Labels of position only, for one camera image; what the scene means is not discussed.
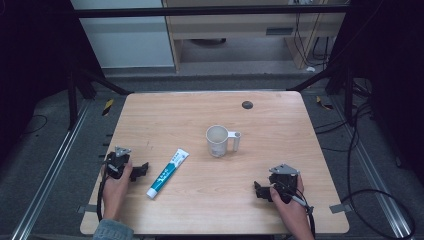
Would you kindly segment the white cup with handle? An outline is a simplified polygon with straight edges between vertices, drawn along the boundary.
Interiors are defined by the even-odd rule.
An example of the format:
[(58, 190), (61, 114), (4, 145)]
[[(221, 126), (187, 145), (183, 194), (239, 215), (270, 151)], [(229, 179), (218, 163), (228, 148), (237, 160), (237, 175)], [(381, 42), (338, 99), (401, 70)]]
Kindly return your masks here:
[(221, 125), (210, 126), (206, 131), (208, 152), (213, 157), (223, 157), (228, 150), (228, 141), (232, 139), (232, 151), (237, 152), (241, 140), (241, 133), (229, 131)]

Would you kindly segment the light wooden desk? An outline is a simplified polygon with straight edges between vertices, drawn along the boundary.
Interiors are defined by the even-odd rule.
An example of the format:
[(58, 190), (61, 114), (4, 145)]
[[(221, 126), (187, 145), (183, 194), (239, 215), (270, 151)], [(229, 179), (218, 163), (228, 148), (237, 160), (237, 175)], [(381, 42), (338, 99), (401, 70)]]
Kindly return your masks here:
[[(336, 5), (347, 0), (161, 0), (165, 7), (255, 6), (255, 5)], [(238, 37), (282, 37), (297, 68), (318, 38), (338, 35), (343, 13), (248, 14), (208, 16), (168, 16), (166, 23), (174, 62), (179, 63), (181, 46), (188, 39)]]

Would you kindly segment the dark curtain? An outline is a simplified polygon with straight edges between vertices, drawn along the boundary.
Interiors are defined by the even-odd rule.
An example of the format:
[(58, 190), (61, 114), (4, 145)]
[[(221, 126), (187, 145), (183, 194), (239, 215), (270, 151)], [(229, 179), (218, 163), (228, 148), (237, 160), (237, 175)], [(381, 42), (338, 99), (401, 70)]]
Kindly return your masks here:
[(372, 84), (397, 155), (424, 186), (424, 0), (350, 0), (333, 56)]
[(37, 103), (78, 70), (102, 70), (71, 0), (0, 0), (0, 168)]

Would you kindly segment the white and teal toothpaste tube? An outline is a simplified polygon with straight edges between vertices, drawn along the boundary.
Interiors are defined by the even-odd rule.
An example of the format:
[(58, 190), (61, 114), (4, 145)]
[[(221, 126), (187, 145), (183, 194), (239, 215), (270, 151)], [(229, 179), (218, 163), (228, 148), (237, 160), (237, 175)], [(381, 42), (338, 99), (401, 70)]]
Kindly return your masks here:
[(179, 166), (185, 161), (185, 159), (189, 156), (189, 153), (185, 150), (179, 148), (162, 172), (158, 175), (155, 181), (152, 183), (146, 195), (150, 199), (154, 199), (156, 195), (160, 192), (163, 186), (167, 183), (167, 181), (172, 177), (175, 171), (179, 168)]

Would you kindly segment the black horizontal frame bar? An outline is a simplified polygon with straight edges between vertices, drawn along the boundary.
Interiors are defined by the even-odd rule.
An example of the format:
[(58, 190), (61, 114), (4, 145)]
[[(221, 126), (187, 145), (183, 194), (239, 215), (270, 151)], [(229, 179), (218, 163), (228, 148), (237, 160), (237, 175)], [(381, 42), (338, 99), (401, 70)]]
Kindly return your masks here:
[(134, 9), (93, 9), (73, 10), (78, 18), (112, 17), (160, 17), (160, 16), (208, 16), (247, 14), (296, 14), (296, 13), (344, 13), (350, 5), (257, 5), (257, 6), (204, 6)]

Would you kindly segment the yellow and black floor tape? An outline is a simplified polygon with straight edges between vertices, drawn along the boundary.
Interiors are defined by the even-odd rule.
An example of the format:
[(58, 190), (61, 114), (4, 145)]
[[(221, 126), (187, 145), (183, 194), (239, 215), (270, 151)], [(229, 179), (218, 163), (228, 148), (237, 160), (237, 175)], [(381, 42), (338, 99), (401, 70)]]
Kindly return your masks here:
[(110, 112), (110, 109), (111, 109), (113, 103), (114, 103), (114, 99), (112, 99), (112, 98), (111, 99), (108, 99), (106, 101), (106, 104), (105, 104), (105, 106), (103, 108), (103, 111), (102, 111), (102, 116), (108, 115), (108, 113)]
[(319, 106), (326, 110), (333, 110), (333, 104), (331, 102), (331, 99), (328, 96), (317, 96), (316, 102)]

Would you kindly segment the person's left hand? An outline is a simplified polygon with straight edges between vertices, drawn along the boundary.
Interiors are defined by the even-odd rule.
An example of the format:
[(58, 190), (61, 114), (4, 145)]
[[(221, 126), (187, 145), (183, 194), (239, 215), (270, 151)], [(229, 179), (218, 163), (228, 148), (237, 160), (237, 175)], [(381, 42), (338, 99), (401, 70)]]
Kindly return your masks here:
[(105, 180), (103, 190), (103, 201), (106, 210), (112, 210), (113, 208), (119, 208), (125, 199), (128, 185), (130, 182), (130, 175), (133, 170), (132, 161), (129, 160), (124, 165), (124, 171), (119, 179), (108, 177)]

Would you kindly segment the black diagonal frame strut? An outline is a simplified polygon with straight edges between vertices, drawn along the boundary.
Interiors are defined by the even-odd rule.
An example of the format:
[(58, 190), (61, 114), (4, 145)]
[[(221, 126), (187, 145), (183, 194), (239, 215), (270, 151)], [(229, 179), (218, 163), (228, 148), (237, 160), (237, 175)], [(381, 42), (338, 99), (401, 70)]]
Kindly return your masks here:
[(131, 91), (125, 90), (111, 82), (104, 76), (97, 75), (87, 69), (72, 67), (67, 75), (67, 92), (69, 105), (69, 127), (73, 129), (78, 120), (78, 107), (76, 91), (79, 90), (84, 99), (93, 99), (96, 96), (96, 91), (91, 82), (94, 81), (100, 85), (112, 90), (119, 95), (129, 95)]
[(307, 87), (317, 83), (318, 81), (328, 78), (329, 81), (325, 87), (325, 91), (330, 94), (336, 94), (344, 89), (344, 117), (350, 126), (354, 125), (353, 120), (353, 72), (348, 64), (333, 63), (325, 70), (315, 74), (308, 80), (294, 87), (288, 88), (288, 91), (301, 92)]

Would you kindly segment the aluminium floor rail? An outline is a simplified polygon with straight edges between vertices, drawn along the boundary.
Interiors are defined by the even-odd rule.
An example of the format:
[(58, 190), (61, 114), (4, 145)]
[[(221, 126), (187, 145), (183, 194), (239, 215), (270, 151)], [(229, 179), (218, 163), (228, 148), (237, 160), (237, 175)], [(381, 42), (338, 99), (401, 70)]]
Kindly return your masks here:
[(37, 189), (29, 207), (15, 228), (10, 240), (27, 240), (45, 203), (59, 176), (59, 173), (66, 162), (69, 152), (80, 132), (80, 129), (86, 119), (87, 112), (91, 106), (91, 100), (83, 100), (81, 108), (78, 110), (77, 120), (70, 128), (64, 140), (62, 141), (52, 163)]
[[(354, 125), (350, 126), (344, 117), (344, 102), (339, 97), (331, 97), (335, 111), (339, 114), (344, 122), (343, 127), (350, 137), (348, 156), (347, 156), (347, 191), (345, 200), (352, 205), (353, 212), (365, 224), (368, 221), (358, 212), (359, 205), (355, 202), (355, 198), (362, 194), (373, 194), (386, 217), (388, 224), (394, 234), (393, 240), (415, 240), (414, 234), (416, 223), (409, 210), (401, 204), (389, 191), (387, 185), (378, 173), (376, 167), (372, 163), (371, 157), (364, 147), (358, 132), (358, 120), (364, 111), (368, 111), (370, 106), (367, 103), (359, 105), (354, 110)], [(352, 189), (352, 173), (351, 161), (355, 156), (356, 160), (362, 167), (362, 170), (369, 182), (369, 189), (360, 189), (353, 191)]]

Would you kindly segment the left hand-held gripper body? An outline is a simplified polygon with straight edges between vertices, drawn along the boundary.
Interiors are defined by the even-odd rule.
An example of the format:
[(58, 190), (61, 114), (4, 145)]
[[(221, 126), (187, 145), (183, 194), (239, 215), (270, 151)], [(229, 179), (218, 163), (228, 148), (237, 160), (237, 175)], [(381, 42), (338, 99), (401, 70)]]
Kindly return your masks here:
[(106, 157), (106, 173), (114, 179), (120, 179), (123, 174), (125, 164), (129, 160), (130, 153), (130, 149), (116, 146), (115, 150), (110, 152)]

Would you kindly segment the person's right hand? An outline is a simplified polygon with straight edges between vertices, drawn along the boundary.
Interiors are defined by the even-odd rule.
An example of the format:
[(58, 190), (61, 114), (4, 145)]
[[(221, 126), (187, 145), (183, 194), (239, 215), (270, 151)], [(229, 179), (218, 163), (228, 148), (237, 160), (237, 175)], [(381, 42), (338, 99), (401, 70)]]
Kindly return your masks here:
[(277, 190), (272, 187), (270, 189), (271, 199), (273, 200), (277, 211), (279, 212), (280, 217), (284, 222), (288, 220), (299, 221), (307, 217), (306, 209), (296, 201), (291, 201), (290, 203), (284, 203)]

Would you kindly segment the white cabinet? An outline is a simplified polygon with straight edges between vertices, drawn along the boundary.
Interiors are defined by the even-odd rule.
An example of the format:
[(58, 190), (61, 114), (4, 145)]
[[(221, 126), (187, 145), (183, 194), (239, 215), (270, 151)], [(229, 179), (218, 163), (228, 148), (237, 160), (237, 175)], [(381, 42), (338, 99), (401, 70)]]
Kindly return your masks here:
[[(75, 10), (162, 8), (161, 0), (71, 0)], [(81, 18), (103, 69), (173, 67), (164, 17)]]

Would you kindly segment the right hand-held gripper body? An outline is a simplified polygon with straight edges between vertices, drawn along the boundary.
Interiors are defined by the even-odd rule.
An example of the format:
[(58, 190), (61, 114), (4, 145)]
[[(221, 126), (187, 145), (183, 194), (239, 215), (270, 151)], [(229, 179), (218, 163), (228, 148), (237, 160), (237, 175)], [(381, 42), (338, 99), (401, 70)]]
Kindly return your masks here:
[(297, 194), (297, 181), (299, 171), (287, 164), (281, 164), (269, 169), (271, 175), (269, 182), (278, 192), (281, 200), (288, 204)]

